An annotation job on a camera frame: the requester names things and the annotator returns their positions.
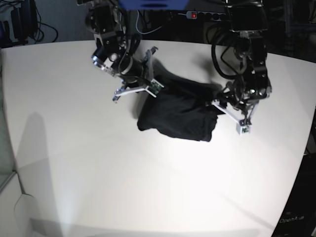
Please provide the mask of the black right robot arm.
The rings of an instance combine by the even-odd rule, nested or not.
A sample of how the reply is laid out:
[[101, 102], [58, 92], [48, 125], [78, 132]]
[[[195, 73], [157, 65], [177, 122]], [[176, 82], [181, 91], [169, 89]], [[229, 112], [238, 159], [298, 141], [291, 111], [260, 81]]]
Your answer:
[[141, 37], [130, 34], [128, 13], [116, 0], [78, 0], [77, 5], [89, 5], [85, 18], [86, 27], [93, 33], [96, 50], [91, 59], [100, 70], [121, 80], [121, 87], [114, 93], [113, 101], [131, 94], [146, 92], [153, 97], [163, 89], [154, 78], [153, 54], [148, 49], [143, 59], [136, 59]]

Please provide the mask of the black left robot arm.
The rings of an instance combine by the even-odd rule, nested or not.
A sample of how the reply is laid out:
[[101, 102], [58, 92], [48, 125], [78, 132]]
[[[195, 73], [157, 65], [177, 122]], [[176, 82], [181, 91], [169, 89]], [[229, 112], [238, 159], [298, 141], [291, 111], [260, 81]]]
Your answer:
[[[261, 0], [222, 0], [228, 23], [215, 34], [211, 43], [211, 58], [217, 73], [228, 80], [224, 89], [217, 94], [212, 104], [223, 113], [230, 104], [241, 111], [244, 118], [236, 122], [242, 127], [251, 125], [251, 117], [260, 100], [272, 92], [266, 67], [267, 48], [262, 33], [268, 29], [268, 21]], [[239, 69], [233, 75], [224, 73], [216, 56], [216, 46], [229, 40], [229, 47], [239, 61]]]

